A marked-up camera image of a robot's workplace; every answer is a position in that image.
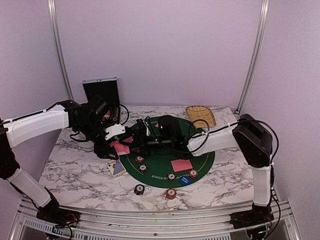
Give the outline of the pink playing card deck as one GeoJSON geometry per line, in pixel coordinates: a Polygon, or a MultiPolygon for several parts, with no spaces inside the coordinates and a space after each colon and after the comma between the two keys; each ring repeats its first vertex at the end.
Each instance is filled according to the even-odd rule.
{"type": "Polygon", "coordinates": [[[129,146],[121,144],[119,141],[113,141],[110,146],[115,148],[115,151],[119,156],[130,154],[129,146]]]}

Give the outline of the dark poker chip stack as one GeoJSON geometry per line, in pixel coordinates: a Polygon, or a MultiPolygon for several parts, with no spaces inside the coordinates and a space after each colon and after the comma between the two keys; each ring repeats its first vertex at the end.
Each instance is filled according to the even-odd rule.
{"type": "Polygon", "coordinates": [[[134,188],[134,193],[138,196],[142,195],[145,191],[145,186],[142,184],[137,184],[134,188]]]}

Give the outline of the red poker chip stack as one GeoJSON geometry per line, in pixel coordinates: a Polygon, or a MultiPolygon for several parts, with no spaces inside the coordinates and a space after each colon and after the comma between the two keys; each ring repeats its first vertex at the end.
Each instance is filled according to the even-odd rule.
{"type": "Polygon", "coordinates": [[[177,196],[177,191],[176,191],[175,189],[169,188],[169,189],[166,191],[166,197],[167,197],[167,199],[173,200],[176,196],[177,196]]]}

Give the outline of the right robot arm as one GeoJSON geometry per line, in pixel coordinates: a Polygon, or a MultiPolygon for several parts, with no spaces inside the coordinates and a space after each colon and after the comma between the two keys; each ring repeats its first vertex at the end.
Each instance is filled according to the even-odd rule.
{"type": "Polygon", "coordinates": [[[178,119],[171,115],[160,116],[157,123],[158,134],[154,134],[150,123],[137,120],[138,127],[132,131],[131,151],[142,158],[168,151],[179,159],[191,159],[238,147],[253,175],[253,204],[247,219],[258,224],[267,216],[273,186],[273,135],[266,129],[266,123],[244,114],[230,125],[194,135],[183,135],[178,119]]]}

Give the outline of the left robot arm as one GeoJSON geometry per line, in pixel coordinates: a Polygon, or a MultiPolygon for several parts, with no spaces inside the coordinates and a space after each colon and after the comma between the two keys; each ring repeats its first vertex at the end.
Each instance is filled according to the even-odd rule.
{"type": "Polygon", "coordinates": [[[14,149],[34,139],[48,137],[65,129],[80,133],[92,142],[94,153],[100,158],[109,154],[110,143],[115,136],[123,134],[120,123],[107,125],[103,118],[110,110],[108,103],[95,96],[87,103],[64,100],[52,106],[0,123],[0,178],[29,197],[39,212],[58,223],[63,211],[53,194],[22,168],[14,149]]]}

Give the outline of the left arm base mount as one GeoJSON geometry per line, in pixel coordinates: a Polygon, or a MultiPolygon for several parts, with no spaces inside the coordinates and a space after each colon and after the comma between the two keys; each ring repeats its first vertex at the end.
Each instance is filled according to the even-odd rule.
{"type": "Polygon", "coordinates": [[[80,215],[81,214],[78,211],[58,209],[56,213],[45,213],[43,211],[38,211],[36,217],[40,220],[56,224],[59,227],[77,227],[80,215]]]}

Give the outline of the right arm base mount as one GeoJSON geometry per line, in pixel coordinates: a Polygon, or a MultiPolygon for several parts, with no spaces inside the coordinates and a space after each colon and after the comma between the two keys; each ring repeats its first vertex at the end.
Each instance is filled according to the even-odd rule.
{"type": "Polygon", "coordinates": [[[264,214],[253,210],[246,210],[230,214],[230,224],[234,229],[247,228],[273,221],[274,215],[270,212],[264,214]]]}

